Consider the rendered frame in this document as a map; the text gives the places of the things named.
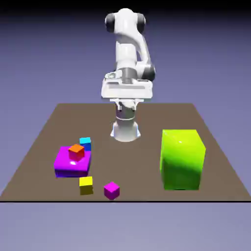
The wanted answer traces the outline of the small cyan cube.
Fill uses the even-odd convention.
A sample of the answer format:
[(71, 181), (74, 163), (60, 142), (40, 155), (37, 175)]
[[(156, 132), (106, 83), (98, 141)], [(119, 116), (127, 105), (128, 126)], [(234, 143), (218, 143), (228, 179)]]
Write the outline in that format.
[(91, 151), (91, 138), (90, 137), (79, 138), (79, 144), (84, 147), (85, 151)]

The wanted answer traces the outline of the small orange cube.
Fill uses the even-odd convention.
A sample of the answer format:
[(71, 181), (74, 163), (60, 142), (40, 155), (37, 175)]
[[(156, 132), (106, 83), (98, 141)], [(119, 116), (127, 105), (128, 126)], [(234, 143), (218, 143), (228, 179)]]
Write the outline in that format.
[(80, 161), (85, 155), (85, 150), (83, 146), (75, 144), (69, 147), (68, 153), (71, 160)]

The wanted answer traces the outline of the large magenta box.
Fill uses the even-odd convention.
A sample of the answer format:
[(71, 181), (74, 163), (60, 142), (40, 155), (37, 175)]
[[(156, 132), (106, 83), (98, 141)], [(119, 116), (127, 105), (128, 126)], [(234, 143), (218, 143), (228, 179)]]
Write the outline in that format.
[(88, 176), (91, 164), (91, 151), (86, 151), (85, 156), (79, 161), (69, 158), (69, 146), (61, 146), (55, 158), (53, 167), (56, 177), (84, 177)]

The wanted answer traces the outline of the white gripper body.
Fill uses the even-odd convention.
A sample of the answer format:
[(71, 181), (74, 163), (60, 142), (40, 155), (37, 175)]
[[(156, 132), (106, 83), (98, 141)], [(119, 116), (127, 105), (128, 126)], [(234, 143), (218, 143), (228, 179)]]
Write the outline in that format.
[(130, 84), (122, 83), (121, 78), (108, 78), (102, 82), (101, 96), (104, 99), (151, 99), (153, 83), (148, 80), (132, 80)]

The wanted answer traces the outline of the small magenta cube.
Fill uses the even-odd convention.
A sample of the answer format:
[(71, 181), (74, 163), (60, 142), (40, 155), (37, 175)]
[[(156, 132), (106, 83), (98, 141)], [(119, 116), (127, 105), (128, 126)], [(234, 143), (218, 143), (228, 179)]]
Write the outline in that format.
[(104, 195), (109, 200), (114, 200), (120, 195), (120, 187), (114, 182), (110, 182), (104, 186)]

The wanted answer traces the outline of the small yellow cube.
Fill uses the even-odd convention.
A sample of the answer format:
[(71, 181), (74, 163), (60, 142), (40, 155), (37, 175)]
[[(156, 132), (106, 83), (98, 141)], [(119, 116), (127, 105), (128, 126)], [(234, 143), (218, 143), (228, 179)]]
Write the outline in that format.
[(91, 176), (80, 177), (79, 189), (81, 195), (93, 194), (93, 178)]

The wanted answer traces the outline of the large green box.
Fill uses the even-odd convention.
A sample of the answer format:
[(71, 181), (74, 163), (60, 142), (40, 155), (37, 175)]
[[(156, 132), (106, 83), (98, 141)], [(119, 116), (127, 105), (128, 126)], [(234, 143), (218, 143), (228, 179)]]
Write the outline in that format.
[(198, 190), (206, 147), (195, 129), (162, 130), (160, 174), (165, 190)]

